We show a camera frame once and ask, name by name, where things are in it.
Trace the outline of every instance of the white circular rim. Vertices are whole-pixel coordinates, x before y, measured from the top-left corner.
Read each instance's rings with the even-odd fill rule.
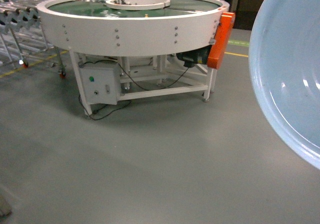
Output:
[[[65,14],[57,11],[50,10],[49,7],[54,6],[56,4],[61,3],[67,3],[72,1],[79,1],[79,0],[46,0],[41,3],[39,3],[36,8],[39,12],[43,12],[50,15],[56,15],[60,17],[69,17],[69,18],[81,18],[81,19],[96,19],[96,20],[118,20],[117,17],[97,17],[97,16],[79,16],[74,14]],[[213,4],[217,4],[220,7],[216,8],[214,10],[204,11],[204,12],[197,12],[197,13],[191,13],[191,14],[185,14],[185,15],[173,15],[173,16],[160,16],[160,17],[149,17],[149,19],[177,19],[177,18],[189,18],[194,16],[205,16],[210,15],[214,13],[219,13],[223,10],[229,9],[229,3],[223,0],[198,0],[198,1],[205,1]],[[143,20],[144,17],[126,17],[122,18],[122,20]]]
[[[130,2],[130,4],[120,4],[117,1]],[[148,3],[152,1],[152,4],[137,4],[139,3]],[[163,9],[170,6],[170,0],[107,0],[105,1],[107,7],[116,9],[116,10],[128,10],[128,11],[141,11],[141,10],[156,10]]]

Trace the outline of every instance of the electrical cable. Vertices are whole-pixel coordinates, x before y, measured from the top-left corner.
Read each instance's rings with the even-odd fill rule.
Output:
[[[118,65],[119,65],[119,67],[122,69],[122,71],[124,72],[124,74],[126,74],[126,75],[128,76],[128,78],[130,78],[130,80],[131,80],[134,84],[136,84],[139,88],[141,88],[142,90],[145,90],[145,91],[153,91],[153,90],[146,89],[146,88],[140,86],[138,83],[136,83],[136,82],[132,79],[132,77],[125,71],[125,69],[124,69],[119,63],[118,63]],[[185,74],[188,70],[189,70],[189,67],[184,71],[184,73],[182,73],[182,75],[179,76],[179,78],[178,78],[177,80],[175,80],[175,81],[174,81],[173,83],[171,83],[170,85],[167,85],[167,86],[165,86],[165,87],[163,87],[163,88],[160,88],[159,90],[163,90],[163,89],[169,88],[169,87],[171,87],[173,84],[177,83],[177,82],[180,80],[180,78],[182,78],[182,77],[184,76],[184,74]]]
[[[108,59],[102,59],[102,60],[97,60],[97,61],[86,61],[86,62],[83,63],[83,65],[85,65],[85,64],[87,64],[87,63],[96,64],[96,63],[98,63],[98,62],[103,62],[103,61],[114,61],[114,62],[116,62],[117,60],[116,60],[116,59],[112,59],[112,58],[108,58]],[[122,71],[131,79],[131,81],[132,81],[134,84],[136,84],[139,88],[141,88],[141,89],[143,89],[143,90],[145,90],[145,91],[152,91],[152,90],[146,89],[146,88],[140,86],[138,83],[136,83],[136,82],[132,79],[132,77],[123,69],[123,67],[122,67],[119,63],[118,63],[118,65],[119,65],[119,67],[122,69]],[[172,85],[174,85],[175,83],[177,83],[177,82],[180,80],[180,78],[182,78],[188,70],[189,70],[189,67],[179,76],[179,78],[178,78],[177,80],[175,80],[173,83],[171,83],[171,84],[168,85],[168,86],[165,86],[165,87],[163,87],[163,88],[160,88],[160,90],[169,88],[169,87],[171,87]],[[104,116],[102,116],[102,117],[100,117],[100,118],[93,118],[93,115],[96,115],[96,114],[98,114],[101,110],[105,109],[105,108],[108,106],[108,104],[105,104],[104,106],[102,106],[102,107],[99,108],[99,109],[93,110],[93,111],[92,111],[92,114],[89,115],[89,112],[87,111],[87,109],[85,108],[85,106],[84,106],[83,103],[82,103],[81,95],[80,95],[80,94],[79,94],[79,97],[78,97],[78,101],[79,101],[80,105],[82,106],[82,108],[84,109],[85,114],[86,114],[91,120],[94,120],[94,121],[100,121],[100,120],[102,120],[102,119],[110,116],[110,115],[111,115],[112,113],[114,113],[115,111],[118,111],[118,110],[121,110],[121,109],[124,109],[124,108],[128,107],[128,106],[131,104],[131,102],[132,102],[132,100],[128,100],[128,103],[125,104],[124,106],[122,106],[122,107],[120,107],[120,108],[118,108],[118,109],[112,110],[112,111],[110,111],[108,114],[106,114],[106,115],[104,115]]]
[[[93,115],[96,115],[99,111],[101,111],[102,109],[106,108],[106,107],[108,106],[108,104],[105,104],[103,107],[101,107],[101,108],[99,108],[99,109],[97,109],[97,110],[94,110],[94,111],[92,112],[92,114],[89,115],[87,109],[85,108],[85,106],[84,106],[83,103],[82,103],[81,95],[80,95],[80,94],[79,94],[79,97],[78,97],[78,101],[79,101],[80,105],[82,106],[82,108],[84,109],[86,115],[87,115],[91,120],[94,120],[94,121],[100,121],[100,120],[102,120],[102,119],[110,116],[110,115],[111,115],[112,113],[114,113],[115,111],[118,111],[118,110],[121,110],[121,109],[124,109],[124,108],[128,107],[128,106],[131,104],[131,102],[132,102],[131,100],[128,100],[128,103],[125,104],[124,106],[122,106],[122,107],[120,107],[120,108],[118,108],[118,109],[114,109],[114,110],[110,111],[108,114],[106,114],[106,115],[104,115],[104,116],[102,116],[102,117],[93,118]]]
[[[113,58],[108,57],[108,59],[102,59],[102,60],[97,60],[97,61],[86,61],[85,63],[83,63],[83,65],[85,65],[85,64],[87,64],[87,63],[96,64],[96,63],[98,63],[98,62],[103,62],[103,61],[113,61],[113,62],[117,62],[116,59],[113,59]],[[136,84],[139,88],[141,88],[141,89],[144,90],[144,91],[153,91],[153,90],[146,89],[146,88],[142,87],[141,85],[139,85],[137,82],[135,82],[135,81],[133,80],[133,78],[125,71],[125,69],[124,69],[119,63],[118,63],[118,65],[119,65],[119,67],[122,69],[122,71],[124,72],[124,74],[126,74],[126,75],[128,76],[128,78],[130,78],[130,80],[131,80],[134,84]],[[190,68],[190,67],[188,67],[188,68],[184,71],[184,73],[182,73],[182,74],[179,76],[179,78],[178,78],[177,80],[175,80],[173,83],[171,83],[170,85],[167,85],[167,86],[165,86],[165,87],[162,87],[162,88],[160,88],[160,89],[158,89],[158,90],[163,90],[163,89],[169,88],[169,87],[171,87],[172,85],[176,84],[176,83],[185,75],[185,73],[189,70],[189,68]]]

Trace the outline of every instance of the metal roller rack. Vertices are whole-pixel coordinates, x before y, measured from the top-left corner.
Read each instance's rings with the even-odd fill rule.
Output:
[[[0,54],[7,56],[7,62],[15,68],[15,60],[28,67],[27,57],[41,59],[38,53],[53,48],[45,39],[40,26],[36,5],[43,0],[15,0],[0,2]],[[60,73],[65,69],[59,56]]]
[[[28,67],[27,58],[40,59],[39,53],[54,48],[60,65],[60,76],[64,77],[58,48],[50,45],[43,34],[36,5],[45,0],[0,0],[0,65],[15,63]]]

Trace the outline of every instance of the green floor line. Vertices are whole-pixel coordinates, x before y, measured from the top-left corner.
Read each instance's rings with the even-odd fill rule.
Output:
[[[244,40],[229,40],[228,44],[241,47],[249,47],[249,42]]]

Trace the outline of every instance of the white metal frame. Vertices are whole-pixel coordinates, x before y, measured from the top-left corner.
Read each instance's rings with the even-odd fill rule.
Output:
[[[87,59],[84,59],[83,57],[79,58],[79,55],[81,56],[81,54],[74,52],[72,49],[69,53],[81,101],[85,108],[85,114],[91,115],[93,113],[91,105],[97,103],[92,103],[87,100],[80,69],[80,65],[86,62]],[[125,69],[125,72],[129,74],[135,82],[158,80],[157,83],[159,86],[163,82],[164,86],[170,85],[170,81],[166,80],[177,80],[187,69],[186,67],[183,67],[182,61],[179,61],[176,57],[172,56],[167,58],[167,55],[156,56],[155,64],[149,66],[133,67],[130,65],[128,57],[121,57],[118,60],[122,68]],[[179,87],[132,92],[130,92],[130,86],[133,85],[133,81],[123,73],[121,74],[120,83],[125,91],[117,98],[117,101],[203,91],[203,101],[207,102],[210,98],[210,93],[214,91],[217,70],[204,67],[204,65],[201,64],[196,64],[195,69],[196,70],[190,69],[190,71],[186,72],[183,77],[180,78]]]
[[[85,62],[85,55],[118,57],[121,67],[135,82],[158,80],[157,83],[161,84],[165,79],[177,80],[186,68],[176,57],[169,58],[170,64],[166,64],[167,55],[208,46],[215,37],[217,22],[229,8],[229,4],[221,0],[202,0],[219,4],[221,7],[186,15],[148,18],[77,16],[48,9],[52,5],[70,1],[78,0],[49,0],[40,3],[37,9],[48,40],[55,46],[69,50],[87,115],[92,114],[91,105],[95,103],[88,102],[86,98],[79,67],[79,63]],[[153,65],[147,68],[134,67],[147,73],[136,75],[131,71],[133,67],[128,57],[147,56],[154,56]],[[117,101],[198,91],[203,91],[203,100],[208,101],[214,89],[217,70],[200,64],[196,64],[195,69],[196,71],[188,70],[180,78],[179,82],[183,83],[183,86],[135,92],[130,92],[132,80],[122,73],[120,83],[125,92],[118,96]]]

